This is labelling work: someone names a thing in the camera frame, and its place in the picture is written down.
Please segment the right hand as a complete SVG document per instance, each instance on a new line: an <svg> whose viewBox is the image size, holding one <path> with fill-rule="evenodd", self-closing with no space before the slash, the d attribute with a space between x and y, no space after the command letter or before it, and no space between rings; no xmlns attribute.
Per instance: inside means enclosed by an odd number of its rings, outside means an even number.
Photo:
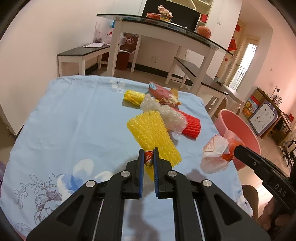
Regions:
<svg viewBox="0 0 296 241"><path fill-rule="evenodd" d="M295 218L291 214L275 215L275 208L278 202L273 197L263 209L262 215L258 218L257 223L265 230L268 231L272 224L281 228L289 226L291 232L295 232Z"/></svg>

